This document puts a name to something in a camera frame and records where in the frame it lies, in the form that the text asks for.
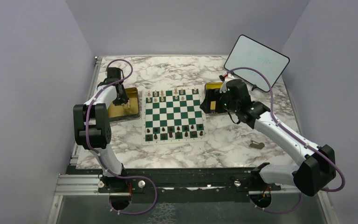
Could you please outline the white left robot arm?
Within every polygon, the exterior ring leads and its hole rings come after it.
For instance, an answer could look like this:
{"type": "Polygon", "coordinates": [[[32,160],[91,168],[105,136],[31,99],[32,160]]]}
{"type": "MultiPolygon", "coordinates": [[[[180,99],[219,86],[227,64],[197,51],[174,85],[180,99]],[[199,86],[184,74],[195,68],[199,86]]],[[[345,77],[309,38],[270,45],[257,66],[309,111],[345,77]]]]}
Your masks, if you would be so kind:
{"type": "Polygon", "coordinates": [[[127,188],[128,179],[122,175],[123,164],[113,152],[108,108],[111,104],[123,106],[129,98],[123,86],[122,69],[107,69],[107,77],[97,86],[97,93],[84,104],[73,107],[74,137],[76,144],[83,146],[96,157],[103,175],[111,177],[110,185],[115,191],[127,188]]]}

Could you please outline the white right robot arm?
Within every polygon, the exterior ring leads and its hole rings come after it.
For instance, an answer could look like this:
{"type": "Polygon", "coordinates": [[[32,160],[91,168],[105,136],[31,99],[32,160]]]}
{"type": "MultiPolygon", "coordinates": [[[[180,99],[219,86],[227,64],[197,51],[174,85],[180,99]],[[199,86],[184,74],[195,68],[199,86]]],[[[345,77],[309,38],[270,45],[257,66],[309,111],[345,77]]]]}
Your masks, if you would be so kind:
{"type": "Polygon", "coordinates": [[[286,184],[314,196],[337,175],[335,152],[330,146],[320,147],[294,132],[274,116],[270,107],[253,101],[247,85],[240,79],[205,84],[205,98],[200,108],[206,114],[235,114],[238,124],[244,123],[261,132],[294,160],[295,165],[264,163],[258,166],[250,177],[254,189],[286,184]]]}

